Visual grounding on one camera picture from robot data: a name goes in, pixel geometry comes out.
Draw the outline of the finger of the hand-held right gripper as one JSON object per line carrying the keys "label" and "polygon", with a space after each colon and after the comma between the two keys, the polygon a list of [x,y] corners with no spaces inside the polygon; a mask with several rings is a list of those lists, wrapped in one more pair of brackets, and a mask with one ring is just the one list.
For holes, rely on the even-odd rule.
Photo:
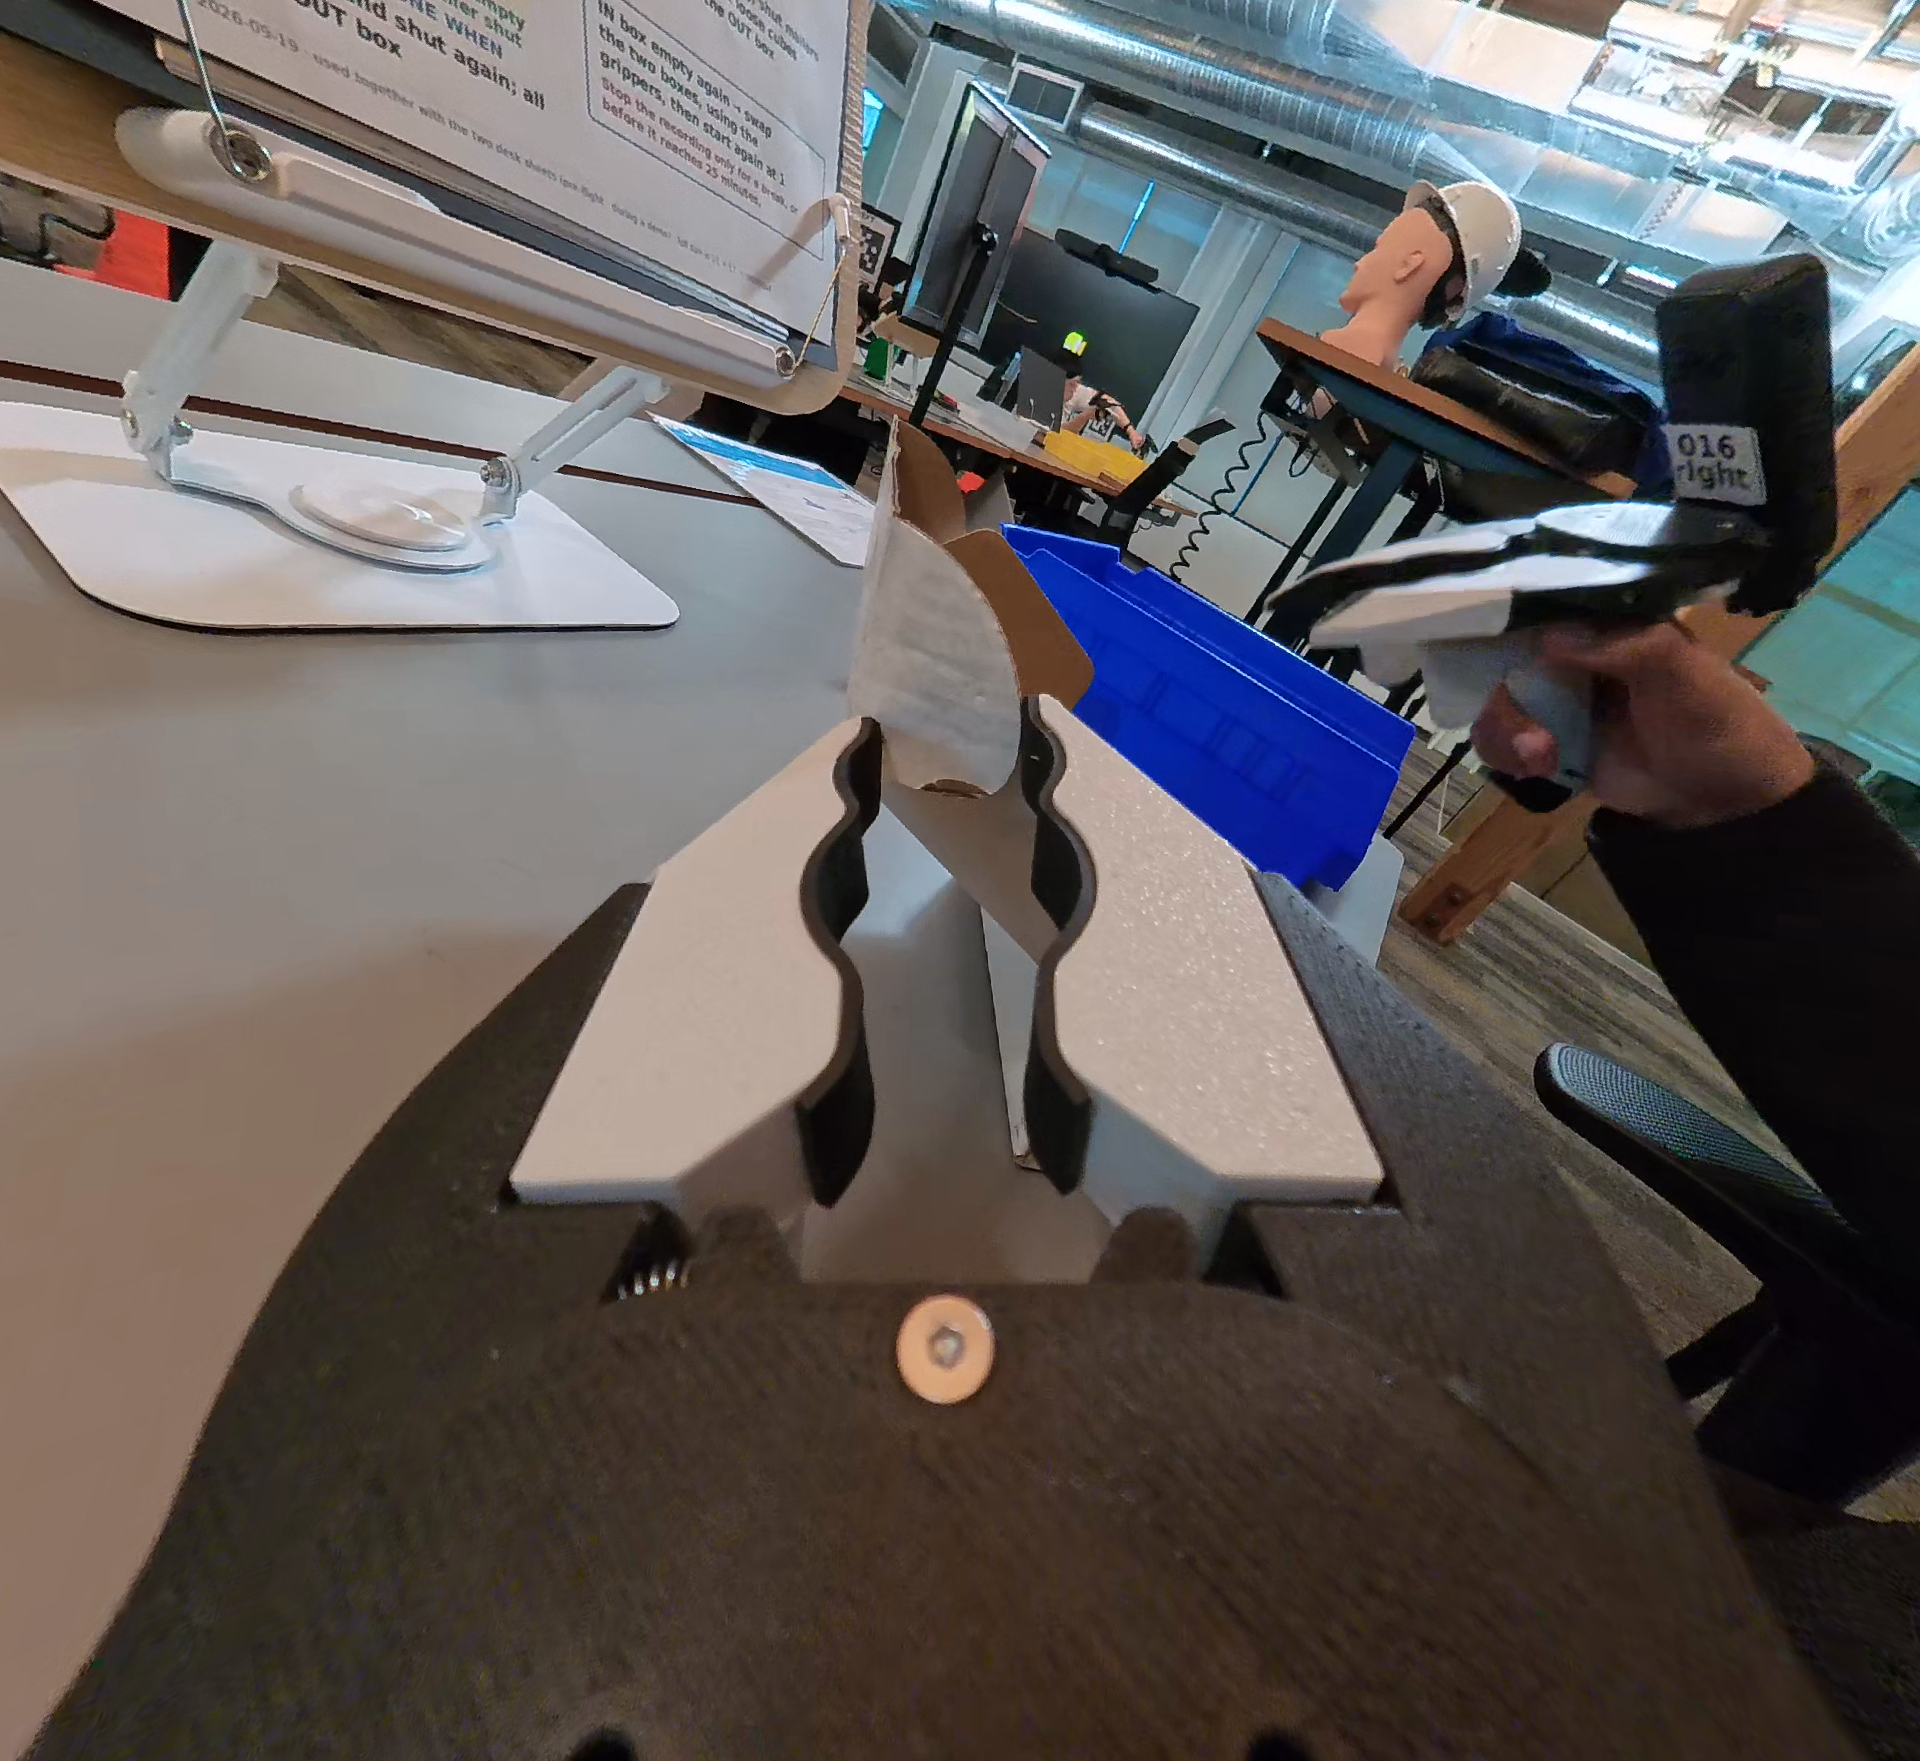
{"label": "finger of the hand-held right gripper", "polygon": [[1467,579],[1474,588],[1511,588],[1515,622],[1555,622],[1555,555],[1544,549],[1540,518],[1522,518],[1485,520],[1320,562],[1265,596],[1264,629],[1318,632],[1324,616],[1370,588],[1434,576]]}
{"label": "finger of the hand-held right gripper", "polygon": [[1318,622],[1318,648],[1358,652],[1378,682],[1417,670],[1440,729],[1470,729],[1498,686],[1555,735],[1571,723],[1571,686],[1537,666],[1540,620],[1515,622],[1511,588],[1434,576],[1370,588]]}

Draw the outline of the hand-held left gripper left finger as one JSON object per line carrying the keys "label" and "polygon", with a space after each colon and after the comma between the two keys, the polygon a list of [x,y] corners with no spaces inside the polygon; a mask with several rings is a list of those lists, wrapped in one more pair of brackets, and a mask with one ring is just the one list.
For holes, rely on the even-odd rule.
{"label": "hand-held left gripper left finger", "polygon": [[875,1132],[864,979],[880,725],[847,716],[652,876],[510,1178],[525,1204],[835,1206]]}

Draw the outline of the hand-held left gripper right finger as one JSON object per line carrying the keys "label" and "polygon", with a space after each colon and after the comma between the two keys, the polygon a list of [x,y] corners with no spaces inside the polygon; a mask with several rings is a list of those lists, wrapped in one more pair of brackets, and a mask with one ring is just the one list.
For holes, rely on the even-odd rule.
{"label": "hand-held left gripper right finger", "polygon": [[1381,1152],[1251,866],[1051,695],[1024,729],[1050,1181],[1104,1214],[1371,1201]]}

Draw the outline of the blue plastic bin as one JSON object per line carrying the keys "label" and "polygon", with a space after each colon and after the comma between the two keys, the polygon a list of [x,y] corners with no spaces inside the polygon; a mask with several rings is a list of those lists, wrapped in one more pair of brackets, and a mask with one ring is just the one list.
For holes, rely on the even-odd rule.
{"label": "blue plastic bin", "polygon": [[1092,659],[1077,716],[1248,866],[1345,885],[1415,725],[1105,542],[1002,525]]}

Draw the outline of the white cardboard mailer box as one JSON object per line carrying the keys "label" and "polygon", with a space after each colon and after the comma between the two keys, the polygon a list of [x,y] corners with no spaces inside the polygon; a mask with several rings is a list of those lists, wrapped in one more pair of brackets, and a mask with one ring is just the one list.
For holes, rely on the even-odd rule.
{"label": "white cardboard mailer box", "polygon": [[1098,909],[1094,855],[1060,812],[1062,716],[1092,688],[1070,633],[1002,532],[970,525],[935,440],[894,422],[870,540],[848,702],[880,729],[880,796],[987,929],[1021,953],[995,1011],[1015,1156],[1062,1194],[1085,1181],[1094,1091],[1070,1064],[1060,969]]}

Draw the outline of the grey desk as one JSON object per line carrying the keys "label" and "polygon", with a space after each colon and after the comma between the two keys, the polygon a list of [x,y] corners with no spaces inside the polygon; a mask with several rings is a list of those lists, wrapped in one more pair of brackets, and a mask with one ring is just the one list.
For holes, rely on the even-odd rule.
{"label": "grey desk", "polygon": [[[4,1752],[1248,1757],[1280,1590],[1160,1567],[894,1282],[510,1161],[631,903],[828,719],[848,575],[625,493],[668,633],[214,639],[24,556],[4,743]],[[1225,1574],[1217,1595],[1198,1578]]]}

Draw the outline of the person's right hand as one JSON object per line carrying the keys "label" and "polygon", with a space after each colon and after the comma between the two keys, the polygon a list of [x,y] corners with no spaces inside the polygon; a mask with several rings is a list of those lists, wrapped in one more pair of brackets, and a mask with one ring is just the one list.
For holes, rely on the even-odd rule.
{"label": "person's right hand", "polygon": [[1590,680],[1585,796],[1660,829],[1708,829],[1767,812],[1818,778],[1795,729],[1681,622],[1555,622],[1534,663]]}

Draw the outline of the mannequin head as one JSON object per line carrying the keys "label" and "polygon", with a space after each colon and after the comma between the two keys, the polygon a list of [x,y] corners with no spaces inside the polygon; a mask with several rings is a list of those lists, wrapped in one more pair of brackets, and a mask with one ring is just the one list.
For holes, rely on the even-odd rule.
{"label": "mannequin head", "polygon": [[1320,339],[1370,365],[1394,372],[1402,346],[1431,303],[1440,310],[1467,292],[1467,267],[1458,260],[1455,232],[1427,203],[1407,206],[1358,260],[1348,286],[1338,297],[1341,326]]}

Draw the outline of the black office chair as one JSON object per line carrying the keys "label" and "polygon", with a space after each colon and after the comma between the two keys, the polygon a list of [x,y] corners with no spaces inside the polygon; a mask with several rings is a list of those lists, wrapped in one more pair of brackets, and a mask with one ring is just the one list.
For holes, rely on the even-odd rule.
{"label": "black office chair", "polygon": [[1717,1391],[1701,1452],[1837,1510],[1904,1474],[1918,1461],[1918,1285],[1810,1178],[1608,1055],[1555,1044],[1532,1078],[1552,1118],[1757,1281],[1665,1361],[1684,1401]]}
{"label": "black office chair", "polygon": [[1174,487],[1174,482],[1181,482],[1181,477],[1185,477],[1185,467],[1204,452],[1204,445],[1225,433],[1232,426],[1235,422],[1225,413],[1215,413],[1160,447],[1135,480],[1110,497],[1098,538],[1111,549],[1125,550],[1141,520],[1178,520],[1182,509],[1168,506],[1164,510],[1158,502],[1168,493],[1168,487]]}

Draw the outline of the white hard hat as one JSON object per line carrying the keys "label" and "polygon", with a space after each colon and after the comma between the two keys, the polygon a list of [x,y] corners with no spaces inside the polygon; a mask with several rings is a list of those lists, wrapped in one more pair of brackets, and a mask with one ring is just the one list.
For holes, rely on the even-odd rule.
{"label": "white hard hat", "polygon": [[1407,192],[1402,210],[1427,214],[1445,242],[1442,267],[1420,307],[1420,326],[1428,332],[1460,322],[1464,313],[1495,297],[1520,260],[1520,210],[1495,186],[1417,179]]}

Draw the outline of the wooden top work table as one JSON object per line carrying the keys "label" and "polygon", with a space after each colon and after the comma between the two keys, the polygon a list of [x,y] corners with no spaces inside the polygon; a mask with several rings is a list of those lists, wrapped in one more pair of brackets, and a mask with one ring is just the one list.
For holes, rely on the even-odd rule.
{"label": "wooden top work table", "polygon": [[1071,467],[1050,460],[1041,447],[1041,433],[1045,432],[1038,422],[1028,422],[1017,413],[1008,413],[1007,409],[997,405],[942,405],[932,402],[927,409],[927,417],[921,420],[921,427],[928,432],[932,437],[941,437],[945,442],[961,442],[971,447],[980,460],[997,462],[997,466],[1024,466],[1031,470],[1041,470],[1045,477],[1054,477],[1060,482],[1071,482],[1074,487],[1110,500],[1118,490],[1104,490],[1092,486],[1085,477],[1074,475]]}

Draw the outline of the laminated sheet with blue strip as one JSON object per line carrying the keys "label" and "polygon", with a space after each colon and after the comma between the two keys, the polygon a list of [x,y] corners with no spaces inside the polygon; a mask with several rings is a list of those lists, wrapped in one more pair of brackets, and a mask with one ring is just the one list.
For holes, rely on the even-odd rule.
{"label": "laminated sheet with blue strip", "polygon": [[821,462],[675,422],[657,412],[650,420],[838,566],[867,562],[877,509]]}

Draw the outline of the computer monitor on stand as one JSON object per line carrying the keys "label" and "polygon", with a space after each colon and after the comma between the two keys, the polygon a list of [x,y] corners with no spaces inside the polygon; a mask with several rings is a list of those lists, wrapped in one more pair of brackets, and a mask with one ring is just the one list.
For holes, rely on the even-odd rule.
{"label": "computer monitor on stand", "polygon": [[970,82],[902,286],[901,320],[937,339],[911,426],[927,422],[954,346],[982,346],[1050,157],[1000,93]]}

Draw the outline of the printed instruction sheet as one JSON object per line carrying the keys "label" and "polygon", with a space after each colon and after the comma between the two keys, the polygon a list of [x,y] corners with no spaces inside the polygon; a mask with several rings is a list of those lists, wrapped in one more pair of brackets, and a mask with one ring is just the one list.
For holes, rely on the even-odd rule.
{"label": "printed instruction sheet", "polygon": [[835,322],[857,0],[95,0],[748,326]]}

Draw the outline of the dark frame standing desk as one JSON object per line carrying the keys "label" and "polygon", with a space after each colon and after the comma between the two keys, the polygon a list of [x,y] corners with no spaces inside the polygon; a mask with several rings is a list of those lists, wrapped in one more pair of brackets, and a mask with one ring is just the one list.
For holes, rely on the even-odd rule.
{"label": "dark frame standing desk", "polygon": [[1442,467],[1498,477],[1527,506],[1555,500],[1628,500],[1631,477],[1580,475],[1552,447],[1400,372],[1385,372],[1280,320],[1264,320],[1260,343],[1278,376],[1270,412],[1332,470],[1334,486],[1308,513],[1245,620],[1287,646],[1304,622],[1278,613],[1282,588],[1324,562],[1354,556],[1392,500],[1412,502],[1400,538],[1420,535],[1440,510]]}

